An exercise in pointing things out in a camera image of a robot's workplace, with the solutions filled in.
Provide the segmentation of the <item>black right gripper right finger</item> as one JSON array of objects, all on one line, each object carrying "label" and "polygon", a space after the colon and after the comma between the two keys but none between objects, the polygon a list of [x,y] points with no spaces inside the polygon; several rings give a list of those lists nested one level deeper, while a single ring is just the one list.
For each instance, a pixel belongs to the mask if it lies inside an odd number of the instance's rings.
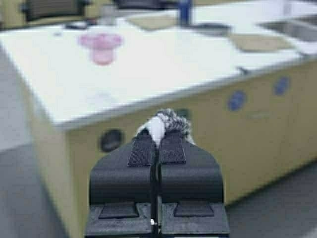
[{"label": "black right gripper right finger", "polygon": [[176,131],[158,153],[162,236],[227,236],[221,169],[215,158]]}]

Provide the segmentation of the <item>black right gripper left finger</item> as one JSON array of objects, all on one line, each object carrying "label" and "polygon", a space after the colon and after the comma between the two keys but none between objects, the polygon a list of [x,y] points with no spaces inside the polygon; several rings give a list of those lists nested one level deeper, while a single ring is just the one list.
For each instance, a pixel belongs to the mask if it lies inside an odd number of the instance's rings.
[{"label": "black right gripper left finger", "polygon": [[87,236],[155,236],[156,144],[147,131],[90,172]]}]

